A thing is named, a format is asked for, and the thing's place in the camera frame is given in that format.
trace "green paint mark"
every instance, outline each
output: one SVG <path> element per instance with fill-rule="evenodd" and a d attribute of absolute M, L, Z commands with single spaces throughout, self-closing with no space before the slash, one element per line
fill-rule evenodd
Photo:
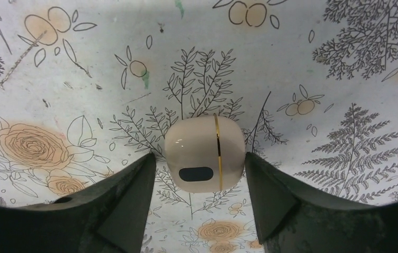
<path fill-rule="evenodd" d="M 145 82 L 145 90 L 147 90 L 150 85 L 150 72 L 148 70 L 144 70 L 142 71 L 142 74 L 144 75 L 142 76 L 142 80 Z"/>
<path fill-rule="evenodd" d="M 183 18 L 185 10 L 184 7 L 182 6 L 182 0 L 174 0 L 174 4 L 179 9 L 179 11 L 181 11 L 181 18 Z"/>

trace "gold band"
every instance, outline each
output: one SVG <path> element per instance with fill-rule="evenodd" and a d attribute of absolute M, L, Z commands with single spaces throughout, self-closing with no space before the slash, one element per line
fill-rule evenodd
<path fill-rule="evenodd" d="M 214 123 L 216 125 L 216 139 L 217 139 L 217 162 L 219 166 L 219 190 L 222 191 L 222 158 L 221 158 L 221 142 L 219 140 L 219 124 L 217 122 L 216 113 L 214 115 Z"/>

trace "black oval window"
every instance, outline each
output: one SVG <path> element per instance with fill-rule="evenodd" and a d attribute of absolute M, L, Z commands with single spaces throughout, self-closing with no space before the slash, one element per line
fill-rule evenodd
<path fill-rule="evenodd" d="M 183 168 L 179 176 L 186 182 L 207 181 L 213 177 L 213 170 L 209 167 Z"/>

